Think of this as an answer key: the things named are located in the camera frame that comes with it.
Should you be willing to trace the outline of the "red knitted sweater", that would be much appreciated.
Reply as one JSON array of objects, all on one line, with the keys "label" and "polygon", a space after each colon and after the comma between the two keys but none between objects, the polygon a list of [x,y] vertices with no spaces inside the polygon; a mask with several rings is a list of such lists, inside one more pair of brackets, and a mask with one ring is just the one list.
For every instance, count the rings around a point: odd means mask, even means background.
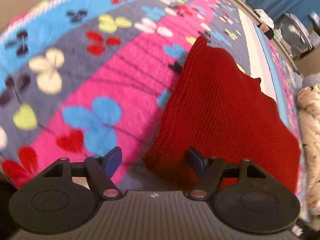
[{"label": "red knitted sweater", "polygon": [[167,101],[157,137],[143,156],[146,168],[189,190],[198,182],[185,158],[193,147],[207,158],[230,163],[249,159],[295,192],[298,141],[260,83],[241,72],[228,51],[198,37]]}]

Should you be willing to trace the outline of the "colourful floral fleece blanket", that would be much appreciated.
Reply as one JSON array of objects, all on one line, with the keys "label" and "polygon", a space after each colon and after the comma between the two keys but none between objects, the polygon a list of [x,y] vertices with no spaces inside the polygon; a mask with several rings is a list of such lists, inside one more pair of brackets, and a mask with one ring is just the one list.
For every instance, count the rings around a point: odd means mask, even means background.
[{"label": "colourful floral fleece blanket", "polygon": [[122,190],[172,189],[140,157],[200,35],[261,78],[299,137],[291,67],[230,0],[43,0],[1,35],[1,173],[20,188],[57,158],[119,146]]}]

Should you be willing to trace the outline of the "cream star-print duvet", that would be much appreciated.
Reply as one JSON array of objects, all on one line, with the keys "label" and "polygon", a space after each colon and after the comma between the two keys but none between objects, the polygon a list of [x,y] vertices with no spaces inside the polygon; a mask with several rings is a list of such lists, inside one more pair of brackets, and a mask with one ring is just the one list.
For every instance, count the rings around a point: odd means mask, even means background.
[{"label": "cream star-print duvet", "polygon": [[308,208],[313,216],[319,216],[319,84],[302,88],[297,106],[308,173]]}]

